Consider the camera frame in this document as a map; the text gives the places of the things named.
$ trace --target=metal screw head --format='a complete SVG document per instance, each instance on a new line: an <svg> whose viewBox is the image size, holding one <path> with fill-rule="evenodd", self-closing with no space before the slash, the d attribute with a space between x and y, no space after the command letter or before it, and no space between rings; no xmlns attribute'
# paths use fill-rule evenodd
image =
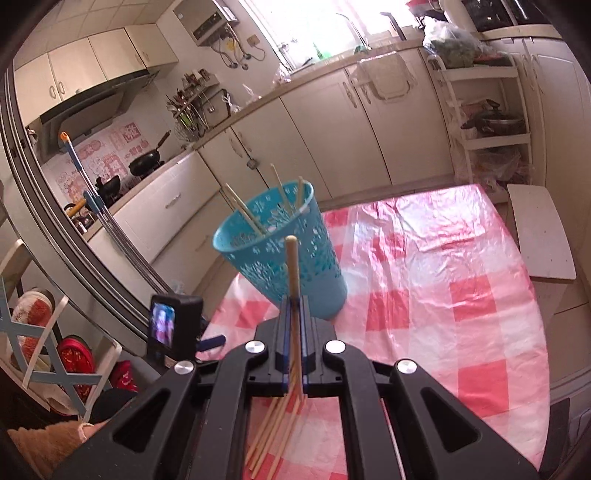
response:
<svg viewBox="0 0 591 480"><path fill-rule="evenodd" d="M409 375L417 371L417 364L412 360L400 360L396 368L398 368L400 373Z"/></svg>
<svg viewBox="0 0 591 480"><path fill-rule="evenodd" d="M244 348L248 353L261 353L265 349L265 344L260 340L251 340Z"/></svg>
<svg viewBox="0 0 591 480"><path fill-rule="evenodd" d="M179 375L187 375L194 369L195 365L193 365L193 362L190 362L189 360L181 360L174 366L174 371Z"/></svg>
<svg viewBox="0 0 591 480"><path fill-rule="evenodd" d="M343 353L345 351L346 345L340 340L331 340L330 342L326 342L324 348L326 348L326 351L330 353Z"/></svg>

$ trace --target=white shelf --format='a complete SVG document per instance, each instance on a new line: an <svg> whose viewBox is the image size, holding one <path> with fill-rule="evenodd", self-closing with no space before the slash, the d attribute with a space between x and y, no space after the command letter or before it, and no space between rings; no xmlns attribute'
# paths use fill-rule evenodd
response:
<svg viewBox="0 0 591 480"><path fill-rule="evenodd" d="M489 67L477 65L467 69L439 70L439 75L450 82L478 79L514 79L518 77L517 67Z"/></svg>
<svg viewBox="0 0 591 480"><path fill-rule="evenodd" d="M482 150L483 148L506 147L507 145L529 144L531 135L499 135L497 137L482 137L473 140L464 140L456 137L466 150Z"/></svg>

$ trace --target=frying pan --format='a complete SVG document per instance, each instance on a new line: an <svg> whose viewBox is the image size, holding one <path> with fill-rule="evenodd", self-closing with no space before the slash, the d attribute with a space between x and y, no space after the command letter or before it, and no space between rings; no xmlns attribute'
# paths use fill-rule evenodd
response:
<svg viewBox="0 0 591 480"><path fill-rule="evenodd" d="M160 152L158 149L162 147L162 144L170 136L170 130L168 130L164 136L156 145L156 148L143 154L141 157L136 158L132 163L129 164L129 171L136 177L141 177L152 170L160 162Z"/></svg>

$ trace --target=faucet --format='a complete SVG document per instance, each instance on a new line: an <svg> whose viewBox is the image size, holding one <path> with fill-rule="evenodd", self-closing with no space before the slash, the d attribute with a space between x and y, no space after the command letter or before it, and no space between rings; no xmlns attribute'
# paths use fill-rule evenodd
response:
<svg viewBox="0 0 591 480"><path fill-rule="evenodd" d="M338 12L335 12L335 14L336 15L340 15L347 22L349 22L349 25L353 28L353 30L355 30L355 33L359 37L359 41L361 42L361 45L359 45L359 46L357 46L357 48L355 48L355 53L357 53L358 51L369 51L369 50L371 50L371 47L369 46L368 41L365 40L365 37L361 34L361 32L355 26L355 24L351 21L351 19L349 17L347 17L347 15L344 15L344 14L341 14L341 13L338 13Z"/></svg>

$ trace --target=towel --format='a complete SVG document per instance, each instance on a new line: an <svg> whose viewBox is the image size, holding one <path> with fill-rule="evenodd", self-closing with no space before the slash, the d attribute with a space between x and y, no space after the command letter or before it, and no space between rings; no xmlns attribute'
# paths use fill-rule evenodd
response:
<svg viewBox="0 0 591 480"><path fill-rule="evenodd" d="M417 83L404 59L395 51L361 60L359 66L384 100L406 95Z"/></svg>

